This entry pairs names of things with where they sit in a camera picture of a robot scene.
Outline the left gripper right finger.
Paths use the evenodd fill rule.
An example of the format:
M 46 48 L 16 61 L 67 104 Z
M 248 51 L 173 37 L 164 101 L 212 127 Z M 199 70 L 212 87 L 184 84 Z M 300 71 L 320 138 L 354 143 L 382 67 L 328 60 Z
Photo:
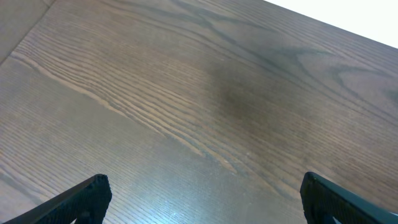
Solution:
M 397 214 L 368 202 L 314 172 L 305 173 L 300 196 L 308 224 L 397 224 Z

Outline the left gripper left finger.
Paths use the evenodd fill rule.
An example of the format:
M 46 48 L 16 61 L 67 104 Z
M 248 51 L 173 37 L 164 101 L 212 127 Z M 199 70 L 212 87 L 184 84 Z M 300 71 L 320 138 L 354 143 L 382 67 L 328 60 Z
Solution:
M 4 224 L 102 224 L 111 199 L 108 177 L 96 174 Z

